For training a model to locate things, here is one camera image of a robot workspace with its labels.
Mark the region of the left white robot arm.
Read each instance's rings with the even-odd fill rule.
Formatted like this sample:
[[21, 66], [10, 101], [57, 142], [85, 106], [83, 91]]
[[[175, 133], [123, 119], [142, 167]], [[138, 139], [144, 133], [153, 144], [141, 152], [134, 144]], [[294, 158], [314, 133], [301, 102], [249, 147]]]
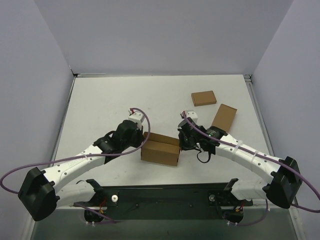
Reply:
[[82, 174], [105, 165], [110, 161], [140, 149], [146, 139], [143, 136], [141, 114], [131, 115], [118, 125], [116, 130], [98, 138], [87, 149], [76, 156], [56, 161], [56, 165], [40, 170], [34, 166], [30, 169], [20, 187], [18, 198], [36, 222], [51, 215], [56, 208], [80, 201], [87, 201], [96, 206], [101, 203], [103, 194], [100, 186], [94, 184], [74, 186], [70, 190], [64, 187]]

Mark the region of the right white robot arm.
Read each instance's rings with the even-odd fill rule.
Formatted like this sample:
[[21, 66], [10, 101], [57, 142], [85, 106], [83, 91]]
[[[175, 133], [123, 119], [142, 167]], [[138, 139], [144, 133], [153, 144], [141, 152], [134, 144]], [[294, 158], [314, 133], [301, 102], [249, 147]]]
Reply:
[[283, 209], [292, 206], [302, 185], [295, 159], [264, 154], [218, 127], [198, 126], [190, 117], [184, 119], [177, 130], [183, 151], [198, 150], [209, 156], [224, 157], [259, 176], [257, 181], [237, 180], [231, 186], [231, 194], [237, 200], [266, 199]]

